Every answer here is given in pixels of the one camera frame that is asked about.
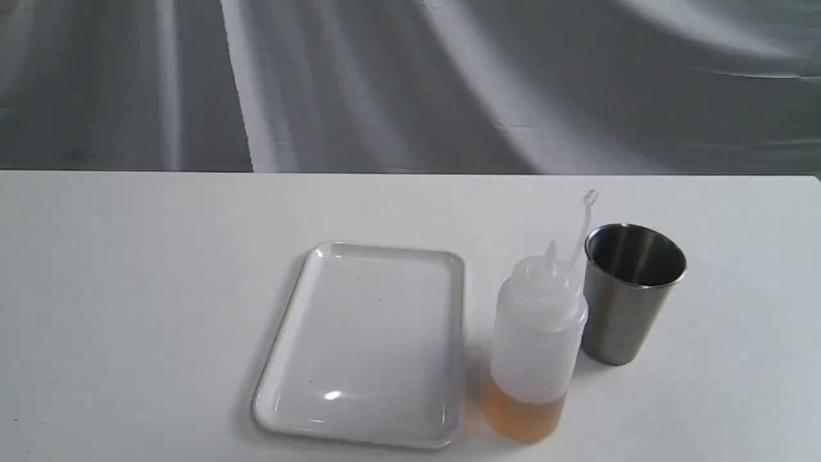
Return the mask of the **translucent squeeze bottle amber liquid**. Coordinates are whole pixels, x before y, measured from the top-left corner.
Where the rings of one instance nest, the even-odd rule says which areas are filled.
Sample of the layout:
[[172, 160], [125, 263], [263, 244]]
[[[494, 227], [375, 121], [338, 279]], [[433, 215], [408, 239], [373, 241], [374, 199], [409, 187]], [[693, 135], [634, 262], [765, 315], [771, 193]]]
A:
[[548, 438], [562, 417], [588, 320], [577, 261], [597, 198], [596, 190], [583, 197], [569, 257], [551, 241], [542, 254], [518, 261], [498, 292], [482, 410], [496, 432], [519, 443]]

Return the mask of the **stainless steel cup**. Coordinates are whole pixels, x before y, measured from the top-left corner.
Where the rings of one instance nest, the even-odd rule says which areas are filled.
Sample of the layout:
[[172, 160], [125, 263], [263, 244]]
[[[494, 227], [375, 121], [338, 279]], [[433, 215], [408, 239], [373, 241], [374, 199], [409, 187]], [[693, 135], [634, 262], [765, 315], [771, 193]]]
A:
[[632, 362], [687, 270], [680, 246], [634, 223], [607, 223], [584, 241], [588, 320], [581, 348], [611, 366]]

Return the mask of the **white plastic tray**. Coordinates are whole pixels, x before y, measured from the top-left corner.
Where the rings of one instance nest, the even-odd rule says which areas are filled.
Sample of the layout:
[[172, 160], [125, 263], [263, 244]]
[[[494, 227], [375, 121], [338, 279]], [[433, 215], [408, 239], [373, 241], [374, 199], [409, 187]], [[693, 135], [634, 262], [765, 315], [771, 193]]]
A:
[[466, 407], [464, 261], [326, 241], [306, 254], [251, 409], [267, 432], [439, 450]]

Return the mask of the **grey fabric backdrop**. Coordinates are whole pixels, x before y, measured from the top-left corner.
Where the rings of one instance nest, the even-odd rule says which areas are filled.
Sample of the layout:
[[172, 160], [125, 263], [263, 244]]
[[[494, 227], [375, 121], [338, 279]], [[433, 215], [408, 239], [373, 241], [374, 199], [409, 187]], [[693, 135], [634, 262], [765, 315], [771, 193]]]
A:
[[819, 176], [818, 1], [3, 1], [2, 168]]

